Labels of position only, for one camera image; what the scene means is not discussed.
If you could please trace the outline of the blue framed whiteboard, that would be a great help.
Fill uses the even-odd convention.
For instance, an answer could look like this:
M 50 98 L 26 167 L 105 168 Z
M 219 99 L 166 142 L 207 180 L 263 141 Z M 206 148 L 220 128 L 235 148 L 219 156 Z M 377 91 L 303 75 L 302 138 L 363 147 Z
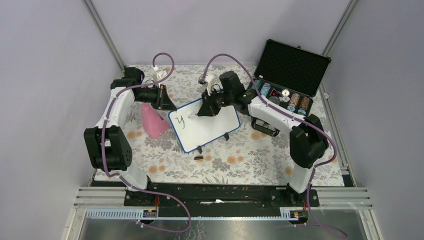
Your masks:
M 217 116 L 188 118 L 200 109 L 202 99 L 196 99 L 168 113 L 168 119 L 186 154 L 196 151 L 241 127 L 241 121 L 233 106 L 223 107 Z

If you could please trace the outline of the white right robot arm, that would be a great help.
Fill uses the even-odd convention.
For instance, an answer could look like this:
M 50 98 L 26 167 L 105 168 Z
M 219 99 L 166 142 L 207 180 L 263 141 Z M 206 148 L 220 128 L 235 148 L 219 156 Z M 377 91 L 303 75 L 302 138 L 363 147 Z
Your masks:
M 293 174 L 288 182 L 287 201 L 293 206 L 306 199 L 306 190 L 312 182 L 316 161 L 329 147 L 321 121 L 315 115 L 305 117 L 269 101 L 260 94 L 255 81 L 245 89 L 234 71 L 216 77 L 202 73 L 199 84 L 206 87 L 201 95 L 197 117 L 216 117 L 224 107 L 233 106 L 238 112 L 256 118 L 285 134 L 289 140 L 289 154 L 294 161 Z

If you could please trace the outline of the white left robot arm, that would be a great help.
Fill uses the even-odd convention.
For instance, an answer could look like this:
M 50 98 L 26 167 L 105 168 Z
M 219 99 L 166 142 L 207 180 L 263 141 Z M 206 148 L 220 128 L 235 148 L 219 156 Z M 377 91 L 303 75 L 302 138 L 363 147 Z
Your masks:
M 145 73 L 137 67 L 125 67 L 123 77 L 110 85 L 107 107 L 95 125 L 83 133 L 90 163 L 109 178 L 117 177 L 144 206 L 152 204 L 155 192 L 148 187 L 150 178 L 132 165 L 132 148 L 122 129 L 134 102 L 146 103 L 155 110 L 176 110 L 167 87 L 159 83 L 142 85 Z

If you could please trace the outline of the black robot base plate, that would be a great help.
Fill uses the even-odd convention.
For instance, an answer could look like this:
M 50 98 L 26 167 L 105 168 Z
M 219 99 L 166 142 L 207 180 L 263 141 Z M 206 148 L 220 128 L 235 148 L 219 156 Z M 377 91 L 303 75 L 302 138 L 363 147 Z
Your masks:
M 147 192 L 125 192 L 124 206 L 152 207 L 159 217 L 278 217 L 280 208 L 319 207 L 316 190 L 288 186 L 149 182 Z

